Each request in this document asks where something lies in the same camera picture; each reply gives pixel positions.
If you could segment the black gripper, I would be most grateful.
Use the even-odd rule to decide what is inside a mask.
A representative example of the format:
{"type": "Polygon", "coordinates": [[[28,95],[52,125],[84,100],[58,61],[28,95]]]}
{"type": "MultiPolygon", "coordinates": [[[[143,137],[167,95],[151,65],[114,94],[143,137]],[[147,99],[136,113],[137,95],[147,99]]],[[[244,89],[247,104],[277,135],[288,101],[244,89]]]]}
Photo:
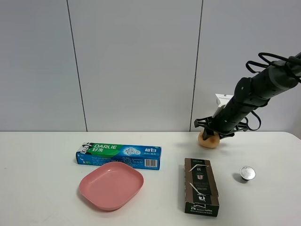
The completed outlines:
{"type": "Polygon", "coordinates": [[[214,137],[215,132],[220,139],[233,137],[236,132],[253,130],[248,124],[247,115],[250,113],[256,115],[255,109],[254,105],[239,103],[232,98],[214,118],[210,116],[196,119],[194,127],[204,128],[203,140],[214,137]]]}

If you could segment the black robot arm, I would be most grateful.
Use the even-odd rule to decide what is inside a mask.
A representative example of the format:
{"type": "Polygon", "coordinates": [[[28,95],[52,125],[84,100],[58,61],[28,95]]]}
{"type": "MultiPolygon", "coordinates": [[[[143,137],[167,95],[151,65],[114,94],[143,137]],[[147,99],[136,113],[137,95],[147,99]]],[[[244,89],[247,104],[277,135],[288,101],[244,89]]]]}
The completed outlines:
{"type": "Polygon", "coordinates": [[[203,127],[201,139],[233,137],[236,132],[251,131],[248,114],[265,107],[271,98],[296,87],[301,82],[301,56],[283,57],[261,52],[265,63],[247,61],[246,68],[254,77],[244,77],[237,83],[233,95],[218,94],[217,110],[210,117],[196,119],[194,126],[203,127]]]}

